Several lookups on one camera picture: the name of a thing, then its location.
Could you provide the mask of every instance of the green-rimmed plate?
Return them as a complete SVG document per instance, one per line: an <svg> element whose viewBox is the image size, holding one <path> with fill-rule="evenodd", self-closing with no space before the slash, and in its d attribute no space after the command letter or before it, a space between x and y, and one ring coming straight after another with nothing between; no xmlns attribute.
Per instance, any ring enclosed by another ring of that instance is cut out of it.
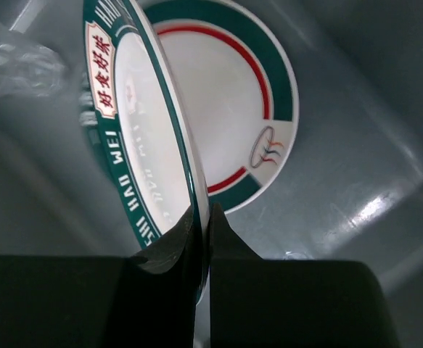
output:
<svg viewBox="0 0 423 348"><path fill-rule="evenodd" d="M143 1L200 151L210 201L226 212L275 180L295 141L289 59L254 14L228 0Z"/></svg>
<svg viewBox="0 0 423 348"><path fill-rule="evenodd" d="M206 248L205 178L156 34L134 0L85 0L83 30L81 123L142 248L190 206Z"/></svg>

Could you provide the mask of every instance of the red stripe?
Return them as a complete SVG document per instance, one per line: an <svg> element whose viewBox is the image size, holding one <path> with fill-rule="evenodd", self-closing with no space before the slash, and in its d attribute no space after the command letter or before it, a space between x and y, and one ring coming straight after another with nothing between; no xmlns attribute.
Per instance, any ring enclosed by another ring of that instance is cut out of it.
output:
<svg viewBox="0 0 423 348"><path fill-rule="evenodd" d="M201 25L177 25L174 27L167 27L163 29L159 29L157 34L158 35L165 35L168 33L175 33L178 31L192 31L195 33L202 33L218 40L221 40L228 44L230 47L235 49L240 55L247 61L249 66L251 66L253 72L255 73L256 78L258 79L258 83L260 84L261 94L263 95L263 118L264 120L269 120L269 91L268 86L266 85L266 81L264 79L264 74L261 71L258 63L253 59L252 55L243 47L239 42L235 41L232 37L228 36L221 31L218 31L213 28L203 27Z"/></svg>
<svg viewBox="0 0 423 348"><path fill-rule="evenodd" d="M229 176L226 180L221 181L220 183L217 183L216 185L212 185L208 187L208 193L212 194L214 192L217 192L226 188L227 186L239 180L246 173L247 173L247 169L245 167L241 167L238 171L236 171L234 174Z"/></svg>

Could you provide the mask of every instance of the metal sink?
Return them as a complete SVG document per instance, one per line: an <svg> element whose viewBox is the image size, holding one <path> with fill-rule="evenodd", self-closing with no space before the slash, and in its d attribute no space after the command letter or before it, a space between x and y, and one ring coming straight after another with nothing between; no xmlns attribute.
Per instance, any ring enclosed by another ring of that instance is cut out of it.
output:
<svg viewBox="0 0 423 348"><path fill-rule="evenodd" d="M365 262L382 284L403 347L423 347L423 124L396 103L403 84L383 83L392 70L374 68L383 54L392 65L393 52L368 41L368 27L355 27L358 21L342 22L349 36L340 35L345 31L336 19L353 13L350 2L331 1L327 9L309 0L238 2L285 47L298 82L300 125L280 176L260 198L229 215L232 227L265 258ZM373 17L374 8L368 9ZM0 20L59 52L71 72L57 97L0 101L0 170L13 173L7 176L10 186L25 188L9 197L16 208L10 219L33 209L29 219L42 228L40 234L20 230L16 243L0 243L2 253L127 255L139 250L117 192L78 125L81 10L82 0L0 1ZM393 35L388 32L386 40ZM356 39L369 42L370 50L359 49ZM38 198L23 203L25 195ZM49 243L45 233L54 223L43 218L48 212L70 234L58 243ZM0 228L0 238L16 233ZM205 296L197 311L197 344L209 337L208 316Z"/></svg>

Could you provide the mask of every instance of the transparent cup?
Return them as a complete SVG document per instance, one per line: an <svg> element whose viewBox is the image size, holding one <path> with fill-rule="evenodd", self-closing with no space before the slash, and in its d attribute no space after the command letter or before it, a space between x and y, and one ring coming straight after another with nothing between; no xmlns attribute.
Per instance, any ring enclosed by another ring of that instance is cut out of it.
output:
<svg viewBox="0 0 423 348"><path fill-rule="evenodd" d="M62 89L64 72L58 54L0 23L0 97L50 96Z"/></svg>

